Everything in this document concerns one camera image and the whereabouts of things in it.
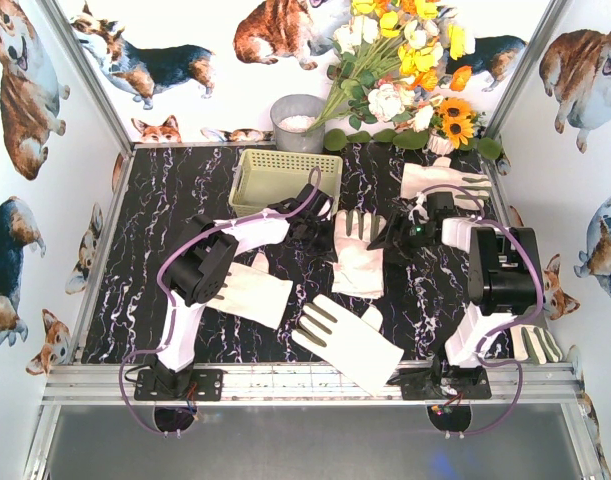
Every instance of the white wall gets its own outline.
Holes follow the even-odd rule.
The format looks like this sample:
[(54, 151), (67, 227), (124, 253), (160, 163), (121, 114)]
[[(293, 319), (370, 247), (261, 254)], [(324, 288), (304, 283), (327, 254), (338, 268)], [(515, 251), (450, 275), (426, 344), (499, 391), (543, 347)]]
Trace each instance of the white wall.
[(13, 195), (25, 201), (47, 247), (44, 258), (38, 251), (24, 249), (18, 314), (28, 326), (28, 338), (25, 342), (17, 338), (12, 347), (7, 342), (0, 346), (0, 479), (21, 478), (45, 385), (44, 375), (25, 371), (45, 342), (41, 311), (50, 310), (73, 330), (82, 293), (67, 295), (65, 283), (78, 260), (94, 202), (103, 213), (108, 211), (119, 151), (39, 7), (33, 0), (21, 4), (52, 59), (59, 82), (70, 86), (71, 95), (61, 101), (58, 116), (67, 122), (66, 133), (50, 135), (48, 160), (33, 181), (14, 170), (3, 144), (0, 116), (0, 204)]
[[(611, 0), (574, 2), (552, 40), (585, 28), (611, 30)], [(550, 327), (564, 349), (580, 347), (587, 392), (611, 468), (611, 298), (595, 277), (579, 278), (573, 270), (582, 264), (579, 251), (587, 251), (590, 220), (611, 196), (611, 121), (590, 133), (583, 154), (576, 147), (576, 128), (566, 122), (562, 135), (555, 131), (558, 107), (546, 96), (536, 68), (501, 131), (512, 163), (503, 186), (525, 225), (536, 231), (541, 265), (560, 253), (563, 290), (581, 303)]]

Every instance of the orange flower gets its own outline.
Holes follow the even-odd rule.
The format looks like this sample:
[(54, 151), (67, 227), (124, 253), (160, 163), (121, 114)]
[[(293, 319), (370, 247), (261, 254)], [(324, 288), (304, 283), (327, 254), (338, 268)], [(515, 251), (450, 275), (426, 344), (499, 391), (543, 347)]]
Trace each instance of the orange flower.
[(450, 90), (454, 90), (455, 92), (462, 92), (465, 90), (465, 86), (469, 79), (472, 77), (472, 67), (466, 65), (464, 67), (459, 68), (454, 72), (452, 76), (452, 83), (450, 84)]

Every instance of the cotton glove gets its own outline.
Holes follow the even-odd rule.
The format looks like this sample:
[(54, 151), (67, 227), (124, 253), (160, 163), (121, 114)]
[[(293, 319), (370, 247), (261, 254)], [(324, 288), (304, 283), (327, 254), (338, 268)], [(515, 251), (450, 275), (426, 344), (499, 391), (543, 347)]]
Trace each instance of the cotton glove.
[(258, 253), (251, 267), (232, 263), (225, 283), (207, 306), (253, 320), (276, 330), (283, 319), (292, 291), (289, 280), (269, 275), (267, 257)]
[[(487, 175), (477, 173), (463, 173), (449, 168), (451, 159), (439, 157), (431, 167), (422, 167), (413, 163), (406, 163), (403, 169), (403, 181), (401, 182), (401, 197), (414, 198), (428, 187), (446, 183), (462, 187), (478, 198), (481, 202), (489, 199), (492, 191), (492, 183)], [(454, 195), (454, 204), (465, 210), (476, 210), (476, 203), (464, 193), (450, 188), (437, 188), (434, 192), (450, 192)]]
[(306, 304), (296, 343), (328, 362), (371, 395), (378, 395), (403, 357), (403, 350), (385, 340), (375, 327), (382, 316), (370, 307), (363, 319), (318, 295)]
[(380, 215), (357, 210), (336, 214), (334, 248), (338, 263), (332, 264), (332, 292), (372, 299), (383, 296), (383, 250), (368, 251), (367, 246), (385, 223)]

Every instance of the gray floor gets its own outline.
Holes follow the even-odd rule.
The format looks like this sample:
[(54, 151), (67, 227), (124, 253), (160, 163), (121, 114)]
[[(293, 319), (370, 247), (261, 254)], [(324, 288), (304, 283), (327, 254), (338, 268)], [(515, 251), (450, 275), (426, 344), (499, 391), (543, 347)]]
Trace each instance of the gray floor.
[[(474, 407), (472, 428), (505, 406)], [(151, 408), (139, 412), (148, 419)], [(63, 407), (52, 480), (580, 478), (558, 405), (521, 405), (491, 433), (445, 440), (424, 407), (208, 408), (181, 440), (124, 407)]]

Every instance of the sunflower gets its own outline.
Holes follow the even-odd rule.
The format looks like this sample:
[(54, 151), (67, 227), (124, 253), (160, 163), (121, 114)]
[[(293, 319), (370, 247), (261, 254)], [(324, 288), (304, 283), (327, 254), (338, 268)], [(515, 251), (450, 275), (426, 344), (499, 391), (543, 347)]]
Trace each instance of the sunflower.
[(472, 114), (472, 106), (460, 98), (446, 98), (438, 114), (447, 118), (464, 118)]
[(443, 117), (442, 130), (456, 148), (461, 143), (467, 145), (469, 139), (474, 136), (474, 125), (472, 125), (469, 118), (465, 117)]

